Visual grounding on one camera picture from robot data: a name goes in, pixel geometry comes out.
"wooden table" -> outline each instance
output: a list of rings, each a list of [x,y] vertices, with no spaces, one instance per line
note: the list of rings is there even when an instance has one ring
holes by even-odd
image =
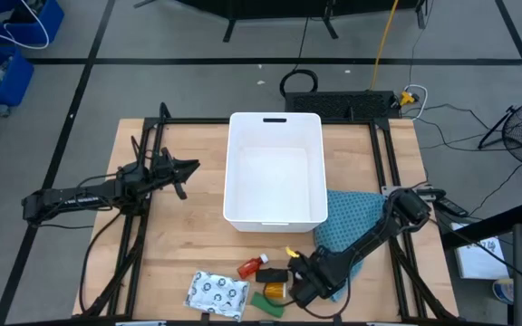
[[[390,123],[401,182],[404,186],[413,186],[425,180],[425,175],[412,122],[391,120]],[[142,120],[121,120],[108,171],[134,161],[130,138],[140,138],[141,126]],[[223,218],[227,132],[227,124],[167,125],[164,130],[163,146],[168,147],[174,157],[197,158],[201,166],[184,186],[187,200],[179,200],[173,187],[153,193],[134,319],[199,320],[201,312],[183,306],[196,270],[237,278],[237,267],[261,253],[269,256],[269,266],[285,268],[289,258],[285,253],[287,245],[305,254],[314,250],[312,233],[240,233]],[[381,132],[378,137],[385,176],[390,184]],[[324,155],[328,189],[379,192],[368,126],[324,125]],[[114,214],[100,212],[94,233]],[[112,277],[123,221],[121,217],[92,249],[84,288],[88,306]],[[412,237],[420,276],[444,306],[458,314],[439,230],[428,223]],[[415,315],[411,285],[406,273],[403,275],[410,315]],[[254,280],[253,277],[249,280],[253,290],[261,291],[261,284]],[[121,293],[119,312],[123,312],[126,289]],[[331,314],[337,312],[342,303],[318,298],[308,308],[316,313]],[[218,315],[212,315],[211,319],[226,320]],[[248,305],[245,309],[245,321],[270,319],[274,318],[256,307]],[[353,280],[352,299],[343,320],[400,320],[388,245],[381,246],[364,260],[362,271]],[[281,321],[315,319],[293,305],[285,309]]]

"desk fan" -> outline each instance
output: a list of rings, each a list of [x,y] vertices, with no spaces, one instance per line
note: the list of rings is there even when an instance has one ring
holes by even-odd
[[[501,138],[490,141],[485,144],[485,140],[500,126],[502,123],[503,129],[501,130]],[[510,107],[507,109],[507,113],[495,124],[491,130],[480,140],[478,149],[483,149],[487,146],[496,144],[503,141],[505,148],[509,153],[522,163],[522,106],[515,109]]]

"yellow cable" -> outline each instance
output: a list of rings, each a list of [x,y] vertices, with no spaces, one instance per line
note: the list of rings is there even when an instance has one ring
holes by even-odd
[[[384,48],[384,44],[386,43],[386,36],[388,35],[388,31],[390,30],[390,24],[392,23],[392,19],[394,18],[394,13],[396,12],[396,7],[398,6],[398,0],[394,0],[394,5],[391,7],[390,18],[388,18],[388,23],[386,23],[386,29],[384,29],[384,35],[382,36],[382,41],[380,42],[380,47],[378,48],[378,56],[376,56],[376,63],[373,65],[373,76],[372,83],[370,84],[370,91],[373,90],[373,86],[376,84],[376,78],[378,77],[378,62],[380,61],[380,57],[382,56],[382,49]]]

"blue towel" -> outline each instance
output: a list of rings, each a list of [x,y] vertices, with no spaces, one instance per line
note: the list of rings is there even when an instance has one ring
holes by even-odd
[[[384,196],[374,193],[327,190],[327,220],[314,230],[315,246],[323,245],[332,252],[341,252],[372,229],[382,214]],[[351,279],[362,269],[356,264]],[[332,301],[342,298],[345,285],[332,295]]]

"blue crate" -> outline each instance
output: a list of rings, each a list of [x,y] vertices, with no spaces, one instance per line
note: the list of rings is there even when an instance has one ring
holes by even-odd
[[[13,47],[0,47],[0,64],[13,56],[0,85],[0,104],[16,106],[22,102],[25,90],[34,74],[34,67]]]
[[[0,13],[12,10],[16,5],[22,5],[19,0],[0,0]],[[42,12],[38,18],[45,27],[50,37],[50,43],[55,39],[55,35],[60,29],[63,19],[63,10],[58,5],[57,0],[47,0],[43,5]],[[7,30],[11,33],[15,40],[23,44],[45,44],[45,34],[42,26],[37,22],[31,24],[9,24]],[[0,24],[0,35],[9,37],[5,31],[3,24]],[[0,37],[0,44],[9,44],[10,42]]]

